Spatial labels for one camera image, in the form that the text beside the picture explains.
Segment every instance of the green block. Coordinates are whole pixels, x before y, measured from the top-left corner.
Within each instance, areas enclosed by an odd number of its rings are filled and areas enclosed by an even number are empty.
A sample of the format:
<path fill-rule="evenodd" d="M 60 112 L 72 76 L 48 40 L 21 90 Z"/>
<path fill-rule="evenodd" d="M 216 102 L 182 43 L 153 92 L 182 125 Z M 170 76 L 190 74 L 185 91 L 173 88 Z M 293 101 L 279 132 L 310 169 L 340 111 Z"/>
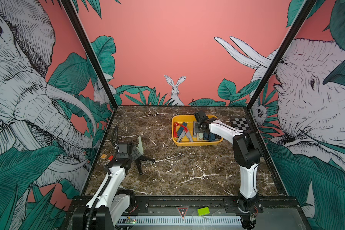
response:
<path fill-rule="evenodd" d="M 208 209 L 208 207 L 197 209 L 197 212 L 198 216 L 210 214 L 210 210 Z"/>

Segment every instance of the rabbit ear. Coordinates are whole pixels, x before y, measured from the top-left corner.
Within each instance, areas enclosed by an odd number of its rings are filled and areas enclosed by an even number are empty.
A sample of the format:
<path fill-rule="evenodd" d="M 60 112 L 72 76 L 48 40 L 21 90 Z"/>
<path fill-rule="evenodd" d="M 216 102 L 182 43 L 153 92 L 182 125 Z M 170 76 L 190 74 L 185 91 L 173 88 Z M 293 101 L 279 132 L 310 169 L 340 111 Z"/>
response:
<path fill-rule="evenodd" d="M 174 81 L 171 79 L 171 77 L 164 75 L 164 77 L 166 78 L 166 81 L 169 85 L 174 86 Z"/>
<path fill-rule="evenodd" d="M 179 78 L 178 82 L 176 83 L 176 85 L 180 85 L 181 83 L 183 83 L 183 81 L 185 81 L 186 76 L 182 76 L 181 78 Z"/>

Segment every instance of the yellow tray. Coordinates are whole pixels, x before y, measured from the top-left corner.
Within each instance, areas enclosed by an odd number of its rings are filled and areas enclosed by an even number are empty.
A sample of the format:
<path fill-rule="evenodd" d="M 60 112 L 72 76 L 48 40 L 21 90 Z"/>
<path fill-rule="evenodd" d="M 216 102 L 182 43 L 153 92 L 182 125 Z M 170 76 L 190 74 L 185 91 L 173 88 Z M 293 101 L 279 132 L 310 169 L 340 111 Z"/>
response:
<path fill-rule="evenodd" d="M 208 118 L 212 118 L 212 117 L 217 118 L 216 116 L 211 115 L 211 114 L 208 114 L 207 117 Z M 191 133 L 191 136 L 193 138 L 193 142 L 190 142 L 187 136 L 183 137 L 182 142 L 177 142 L 178 138 L 174 137 L 174 123 L 175 122 L 178 122 L 179 124 L 182 124 L 183 122 L 188 123 L 188 125 L 186 127 L 189 129 L 189 132 Z M 175 145 L 177 145 L 177 146 L 217 145 L 223 140 L 223 138 L 221 137 L 221 139 L 217 140 L 217 141 L 208 141 L 208 140 L 197 141 L 197 138 L 193 137 L 193 129 L 194 129 L 193 122 L 196 122 L 194 115 L 177 115 L 177 116 L 172 118 L 172 120 L 171 120 L 171 136 L 172 136 L 172 139 L 173 139 Z"/>

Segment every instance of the brown marble surface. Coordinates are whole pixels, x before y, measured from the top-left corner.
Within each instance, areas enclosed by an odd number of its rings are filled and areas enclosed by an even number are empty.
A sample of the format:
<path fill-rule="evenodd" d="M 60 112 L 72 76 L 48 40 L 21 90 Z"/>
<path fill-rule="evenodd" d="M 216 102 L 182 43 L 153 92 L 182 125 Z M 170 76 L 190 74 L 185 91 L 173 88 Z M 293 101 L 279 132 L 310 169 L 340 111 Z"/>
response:
<path fill-rule="evenodd" d="M 231 117 L 245 116 L 243 108 L 203 110 L 228 125 Z M 119 141 L 130 140 L 138 145 L 138 136 L 141 136 L 144 155 L 156 160 L 155 163 L 142 163 L 143 175 L 139 175 L 133 164 L 121 187 L 133 189 L 136 195 L 238 195 L 240 169 L 230 142 L 223 140 L 212 146 L 176 146 L 172 141 L 172 117 L 193 114 L 194 111 L 192 107 L 120 106 L 117 109 L 107 140 L 111 139 L 115 124 L 119 124 Z M 110 141 L 105 142 L 101 152 L 107 157 L 97 159 L 86 195 L 95 194 L 106 175 L 103 165 L 114 154 Z M 278 195 L 266 163 L 258 167 L 257 188 L 265 196 Z"/>

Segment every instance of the warning triangle sign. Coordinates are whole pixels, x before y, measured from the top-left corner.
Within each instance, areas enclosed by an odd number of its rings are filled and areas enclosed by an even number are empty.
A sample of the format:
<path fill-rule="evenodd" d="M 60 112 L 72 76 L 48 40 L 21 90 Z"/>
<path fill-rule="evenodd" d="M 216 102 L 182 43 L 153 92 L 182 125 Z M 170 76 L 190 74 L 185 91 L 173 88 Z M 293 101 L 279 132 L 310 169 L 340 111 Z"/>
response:
<path fill-rule="evenodd" d="M 188 207 L 177 207 L 179 214 L 181 216 L 181 218 L 184 219 L 185 215 L 186 215 L 186 211 L 188 210 Z"/>

